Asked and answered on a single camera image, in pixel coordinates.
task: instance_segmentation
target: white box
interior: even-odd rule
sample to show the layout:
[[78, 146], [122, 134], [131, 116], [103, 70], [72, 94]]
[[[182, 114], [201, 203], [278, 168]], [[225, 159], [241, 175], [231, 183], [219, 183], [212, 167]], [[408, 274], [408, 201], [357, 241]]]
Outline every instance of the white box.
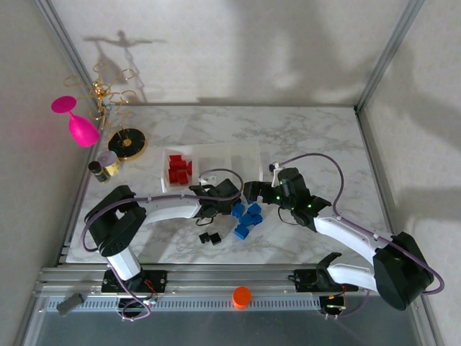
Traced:
[[[169, 156], [181, 155], [182, 159], [192, 160], [192, 178], [188, 185], [169, 183]], [[198, 144], [194, 146], [168, 146], [164, 148], [164, 168], [161, 176], [163, 192], [183, 190], [190, 185], [199, 184], [199, 174], [214, 168], [227, 168], [240, 174], [244, 182], [262, 181], [261, 156], [258, 142]], [[217, 185], [229, 178], [240, 187], [237, 177], [227, 172], [213, 172], [206, 177], [206, 183]]]

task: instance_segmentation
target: white wall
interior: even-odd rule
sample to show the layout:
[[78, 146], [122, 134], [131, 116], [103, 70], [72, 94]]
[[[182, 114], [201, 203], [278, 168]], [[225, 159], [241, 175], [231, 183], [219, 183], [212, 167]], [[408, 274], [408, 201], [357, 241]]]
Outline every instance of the white wall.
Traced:
[[426, 1], [366, 109], [398, 229], [446, 281], [431, 304], [453, 346], [461, 345], [460, 47], [460, 2]]
[[117, 88], [141, 101], [206, 105], [357, 103], [407, 2], [52, 1], [89, 71], [132, 67]]
[[0, 345], [10, 345], [40, 267], [61, 245], [87, 149], [50, 110], [78, 91], [63, 87], [72, 72], [33, 1], [1, 3], [0, 43]]

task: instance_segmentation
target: marble table surface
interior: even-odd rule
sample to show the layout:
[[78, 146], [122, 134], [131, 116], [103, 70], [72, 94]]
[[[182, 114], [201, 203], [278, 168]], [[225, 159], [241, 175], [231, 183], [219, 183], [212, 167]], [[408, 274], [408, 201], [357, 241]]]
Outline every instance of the marble table surface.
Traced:
[[[387, 231], [370, 164], [352, 108], [346, 107], [196, 107], [133, 106], [125, 127], [142, 130], [148, 148], [134, 161], [125, 162], [107, 184], [91, 177], [66, 261], [104, 262], [98, 253], [88, 253], [80, 242], [84, 216], [116, 186], [127, 184], [138, 196], [161, 193], [163, 146], [236, 141], [258, 141], [264, 180], [270, 181], [269, 163], [299, 154], [319, 152], [332, 156], [344, 170], [345, 189], [339, 210], [359, 224]], [[119, 115], [111, 115], [114, 124]], [[107, 131], [99, 151], [107, 150]], [[311, 193], [332, 201], [339, 189], [333, 164], [314, 157], [298, 160], [297, 167]], [[237, 220], [218, 216], [209, 226], [195, 220], [176, 219], [142, 225], [131, 243], [141, 263], [287, 264], [316, 263], [330, 252], [341, 252], [342, 262], [366, 265], [366, 261], [343, 244], [301, 226], [281, 222], [275, 205], [263, 207], [264, 222], [245, 240], [233, 229]], [[287, 221], [290, 214], [282, 210]], [[199, 234], [218, 232], [222, 242], [202, 244]], [[94, 242], [88, 234], [87, 242]]]

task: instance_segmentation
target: pink wine glass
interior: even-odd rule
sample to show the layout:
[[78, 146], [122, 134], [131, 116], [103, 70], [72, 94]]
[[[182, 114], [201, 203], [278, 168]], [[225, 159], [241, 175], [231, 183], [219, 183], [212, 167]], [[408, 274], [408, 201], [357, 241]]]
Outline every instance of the pink wine glass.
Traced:
[[99, 131], [93, 123], [72, 113], [72, 109], [77, 105], [77, 100], [72, 96], [62, 96], [51, 105], [51, 110], [54, 113], [63, 114], [69, 113], [71, 119], [69, 119], [69, 132], [71, 133], [75, 142], [80, 146], [92, 146], [99, 140]]

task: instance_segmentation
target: orange cap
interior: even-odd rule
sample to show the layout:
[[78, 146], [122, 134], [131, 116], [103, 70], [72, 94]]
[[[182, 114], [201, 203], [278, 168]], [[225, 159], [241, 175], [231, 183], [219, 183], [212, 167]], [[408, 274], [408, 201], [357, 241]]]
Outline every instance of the orange cap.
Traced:
[[232, 294], [233, 305], [238, 310], [243, 310], [251, 302], [251, 291], [246, 287], [237, 287]]

